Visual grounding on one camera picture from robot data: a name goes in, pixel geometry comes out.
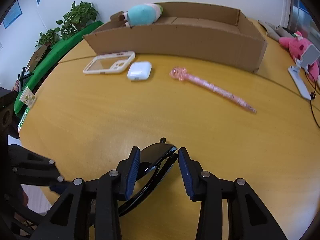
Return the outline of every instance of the green cloth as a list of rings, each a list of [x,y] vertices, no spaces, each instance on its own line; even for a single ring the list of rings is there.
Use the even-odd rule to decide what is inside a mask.
[[[41,78],[47,73],[47,71],[55,63],[57,63],[67,52],[69,52],[74,46],[76,46],[80,41],[82,41],[83,35],[91,33],[102,24],[103,22],[101,21],[94,22],[88,25],[83,30],[76,33],[75,35],[73,35],[72,37],[70,37],[69,39],[65,41],[60,40],[55,45],[53,45],[48,55],[41,61],[41,63],[33,71],[34,74],[30,77],[28,82],[24,85],[23,89],[28,86],[29,89],[32,91],[35,88],[35,86],[38,84],[38,82],[41,80]],[[22,92],[19,93],[14,103],[14,112],[16,113],[16,115],[18,115],[18,113],[21,111],[23,107],[23,103],[19,100],[21,94]]]

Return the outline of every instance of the stuffed animal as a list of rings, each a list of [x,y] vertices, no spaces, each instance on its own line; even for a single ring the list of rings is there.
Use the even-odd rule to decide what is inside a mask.
[[[162,6],[154,3],[135,5],[124,14],[119,15],[118,20],[126,20],[127,22],[125,25],[127,27],[148,25],[159,19],[162,14],[162,10]]]
[[[296,58],[300,59],[304,51],[312,44],[308,39],[303,38],[300,32],[296,32],[295,34],[296,37],[281,37],[279,39],[279,43],[286,49],[289,49],[290,55],[294,61]],[[308,72],[310,80],[316,82],[319,76],[319,66],[316,61],[312,65],[309,65]]]

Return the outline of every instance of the potted plant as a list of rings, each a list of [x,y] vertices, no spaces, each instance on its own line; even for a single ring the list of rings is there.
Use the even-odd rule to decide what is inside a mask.
[[[40,32],[40,39],[36,41],[36,43],[38,43],[36,46],[40,46],[40,45],[46,45],[47,47],[53,46],[60,39],[60,35],[58,34],[59,31],[60,31],[60,28],[57,27],[54,30],[51,30],[51,29],[48,30],[46,33]]]
[[[80,5],[72,4],[72,8],[63,16],[63,20],[57,21],[61,25],[61,38],[66,40],[76,32],[83,30],[89,21],[95,21],[97,10],[92,7],[91,3],[81,2]]]

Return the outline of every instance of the pink toy wand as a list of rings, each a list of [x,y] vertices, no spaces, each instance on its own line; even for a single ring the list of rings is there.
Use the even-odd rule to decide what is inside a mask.
[[[219,95],[228,98],[229,100],[235,102],[236,104],[242,106],[243,108],[256,113],[257,110],[254,109],[252,106],[247,104],[243,99],[236,97],[235,95],[231,94],[228,91],[225,91],[224,89],[215,86],[214,84],[209,83],[208,81],[201,79],[197,76],[193,76],[189,73],[187,73],[187,70],[185,68],[181,67],[175,67],[173,70],[170,71],[169,75],[174,79],[179,79],[179,81],[183,80],[189,80],[190,82],[202,86],[204,88],[207,88],[215,93],[218,93]]]

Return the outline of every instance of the black cable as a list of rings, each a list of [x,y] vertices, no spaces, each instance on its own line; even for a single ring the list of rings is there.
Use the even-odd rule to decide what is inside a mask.
[[[317,126],[320,128],[317,120],[316,120],[316,117],[315,117],[315,114],[313,113],[313,108],[312,108],[312,100],[314,100],[316,98],[316,88],[317,88],[317,82],[315,80],[315,78],[313,77],[313,75],[310,73],[311,77],[313,78],[313,81],[315,82],[315,87],[313,87],[313,85],[311,85],[315,90],[313,92],[310,93],[310,96],[311,96],[311,100],[310,100],[310,108],[311,108],[311,113],[312,113],[312,116],[313,116],[313,119],[315,120]]]
[[[310,86],[312,86],[312,88],[315,89],[314,86],[313,86],[313,84],[311,83],[310,79],[308,78],[307,73],[305,72],[304,74],[306,75],[306,79],[308,80]]]

